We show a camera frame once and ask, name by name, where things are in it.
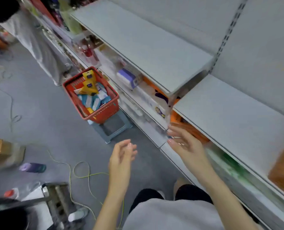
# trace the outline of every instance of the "shopping basket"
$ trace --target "shopping basket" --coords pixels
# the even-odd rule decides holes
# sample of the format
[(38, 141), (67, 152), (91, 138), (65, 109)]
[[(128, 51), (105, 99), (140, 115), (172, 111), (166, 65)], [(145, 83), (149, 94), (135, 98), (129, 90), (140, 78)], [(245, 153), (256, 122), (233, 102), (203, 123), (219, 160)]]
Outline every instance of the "shopping basket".
[[(94, 111), (92, 114), (87, 110), (87, 108), (82, 104), (81, 100), (74, 93), (75, 89), (83, 87), (83, 73), (93, 70), (95, 73), (96, 81), (100, 82), (106, 88), (107, 94), (111, 97), (111, 100), (102, 105), (98, 110)], [(76, 110), (83, 120), (91, 120), (95, 123), (104, 123), (108, 118), (113, 116), (119, 111), (119, 104), (117, 99), (119, 98), (118, 93), (109, 85), (109, 83), (103, 78), (103, 76), (92, 66), (82, 71), (81, 73), (75, 75), (71, 79), (63, 83), (63, 88), (70, 97), (72, 103), (74, 104)]]

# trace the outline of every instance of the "gray floor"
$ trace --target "gray floor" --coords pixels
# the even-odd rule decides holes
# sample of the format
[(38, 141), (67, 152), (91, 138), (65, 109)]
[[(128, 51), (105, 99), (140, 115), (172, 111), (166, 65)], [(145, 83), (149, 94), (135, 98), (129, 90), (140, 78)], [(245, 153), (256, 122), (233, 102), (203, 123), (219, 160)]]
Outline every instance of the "gray floor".
[[(12, 74), (10, 79), (0, 83), (0, 89), (13, 97), (13, 116), (22, 115), (22, 119), (13, 124), (14, 130), (11, 134), (10, 97), (0, 92), (0, 138), (27, 145), (24, 161), (44, 163), (47, 170), (43, 174), (24, 173), (17, 168), (0, 170), (0, 195), (7, 189), (31, 181), (68, 181), (68, 167), (53, 162), (44, 147), (30, 145), (31, 143), (49, 147), (57, 160), (72, 166), (80, 161), (87, 161), (91, 173), (97, 173), (108, 171), (108, 161), (114, 144), (130, 138), (137, 144), (139, 154), (132, 163), (130, 185), (125, 197), (125, 218), (135, 196), (143, 188), (162, 190), (167, 199), (172, 199), (173, 184), (180, 173), (138, 127), (134, 125), (107, 145), (80, 118), (63, 88), (54, 86), (21, 44), (13, 45), (11, 51), (13, 59), (9, 54), (0, 56), (0, 65), (5, 66), (7, 71), (5, 77)], [(77, 174), (86, 175), (87, 166), (80, 165)], [(103, 201), (107, 193), (108, 176), (93, 176), (90, 183), (93, 194)], [(72, 191), (74, 200), (90, 206), (98, 215), (101, 205), (90, 195), (86, 178), (73, 177)], [(91, 229), (93, 224), (94, 219), (89, 214), (85, 229)]]

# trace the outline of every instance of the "cable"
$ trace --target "cable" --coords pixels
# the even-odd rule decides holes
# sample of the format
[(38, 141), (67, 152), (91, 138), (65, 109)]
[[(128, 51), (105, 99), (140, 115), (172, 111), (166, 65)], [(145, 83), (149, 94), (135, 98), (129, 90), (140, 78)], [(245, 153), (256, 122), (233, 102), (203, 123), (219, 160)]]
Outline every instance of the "cable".
[[(1, 66), (1, 65), (0, 65), (0, 69), (2, 69), (0, 82), (2, 82), (2, 81), (5, 80), (5, 79), (10, 79), (10, 78), (12, 77), (12, 74), (10, 74), (10, 76), (8, 76), (8, 77), (5, 77), (6, 69), (5, 69), (4, 66)], [(10, 103), (10, 122), (9, 122), (9, 128), (10, 128), (10, 132), (11, 132), (12, 136), (14, 136), (14, 134), (13, 134), (13, 123), (16, 123), (16, 122), (20, 121), (21, 118), (22, 118), (22, 116), (21, 116), (21, 115), (16, 115), (16, 116), (13, 117), (13, 114), (12, 114), (13, 101), (14, 101), (14, 100), (13, 100), (13, 97), (12, 97), (10, 94), (6, 93), (5, 91), (3, 91), (3, 90), (1, 90), (1, 89), (0, 89), (0, 92), (5, 93), (7, 96), (10, 97), (10, 100), (11, 100), (11, 103)], [(69, 190), (70, 190), (70, 198), (71, 198), (71, 201), (72, 201), (73, 203), (75, 203), (76, 205), (80, 205), (80, 206), (82, 206), (82, 207), (85, 207), (85, 208), (89, 209), (90, 212), (93, 214), (94, 220), (96, 220), (96, 216), (95, 216), (95, 214), (94, 214), (94, 211), (93, 211), (90, 207), (88, 207), (88, 206), (86, 206), (86, 205), (84, 205), (84, 204), (82, 204), (82, 203), (78, 203), (78, 202), (76, 202), (76, 201), (73, 200), (73, 197), (72, 197), (72, 185), (71, 185), (71, 174), (72, 174), (71, 165), (68, 164), (68, 163), (66, 163), (66, 162), (61, 162), (61, 161), (57, 161), (56, 159), (54, 159), (54, 157), (52, 156), (52, 154), (51, 154), (50, 150), (48, 149), (48, 147), (46, 147), (46, 151), (48, 152), (50, 158), (51, 158), (54, 162), (67, 165), (67, 166), (69, 167), (69, 169), (70, 169)], [(79, 177), (79, 176), (77, 176), (77, 175), (75, 174), (75, 168), (76, 168), (76, 166), (78, 166), (80, 163), (86, 163), (86, 164), (88, 165), (88, 168), (89, 168), (88, 175), (83, 176), (83, 177)], [(97, 201), (99, 201), (99, 200), (93, 195), (93, 193), (92, 193), (92, 191), (91, 191), (91, 188), (90, 188), (90, 177), (91, 177), (91, 176), (94, 176), (94, 175), (98, 175), (98, 174), (106, 174), (106, 175), (109, 175), (109, 174), (108, 174), (108, 173), (104, 173), (104, 172), (95, 173), (95, 174), (90, 174), (90, 173), (91, 173), (90, 165), (89, 165), (89, 163), (86, 162), (86, 161), (80, 161), (80, 162), (78, 162), (78, 163), (74, 166), (74, 168), (73, 168), (73, 174), (74, 174), (74, 176), (75, 176), (76, 178), (88, 178), (88, 188), (89, 188), (90, 194), (91, 194)], [(117, 229), (121, 229), (121, 224), (122, 224), (123, 215), (124, 215), (124, 202), (125, 202), (125, 200), (123, 200), (123, 207), (122, 207), (121, 220), (120, 220), (120, 224), (119, 224), (119, 226), (118, 226)]]

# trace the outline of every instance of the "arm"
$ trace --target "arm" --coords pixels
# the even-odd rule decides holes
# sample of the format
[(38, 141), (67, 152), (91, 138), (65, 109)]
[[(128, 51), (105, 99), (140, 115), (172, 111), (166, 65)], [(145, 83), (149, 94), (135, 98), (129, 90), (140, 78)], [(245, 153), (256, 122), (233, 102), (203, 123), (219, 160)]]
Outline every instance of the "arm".
[(136, 145), (130, 139), (115, 144), (109, 161), (108, 194), (93, 230), (115, 230), (117, 216), (125, 197), (130, 179), (131, 162), (135, 159)]
[(186, 130), (169, 126), (171, 148), (181, 157), (190, 172), (208, 191), (226, 230), (258, 230), (234, 194), (213, 170), (201, 142)]

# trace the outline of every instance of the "gray stool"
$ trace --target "gray stool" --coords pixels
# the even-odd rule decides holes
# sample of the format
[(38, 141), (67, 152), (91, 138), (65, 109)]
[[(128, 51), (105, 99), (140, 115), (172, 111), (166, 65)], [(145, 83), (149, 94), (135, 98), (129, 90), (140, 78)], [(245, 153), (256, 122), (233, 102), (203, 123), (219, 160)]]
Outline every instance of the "gray stool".
[(88, 123), (94, 127), (95, 131), (98, 132), (98, 134), (105, 140), (106, 143), (110, 143), (112, 138), (116, 137), (118, 134), (122, 133), (126, 129), (132, 128), (132, 124), (129, 122), (126, 115), (121, 109), (116, 113), (116, 115), (118, 115), (120, 119), (123, 121), (124, 126), (118, 129), (117, 131), (113, 132), (111, 135), (106, 135), (106, 133), (102, 129), (102, 124), (98, 124), (91, 120), (88, 120)]

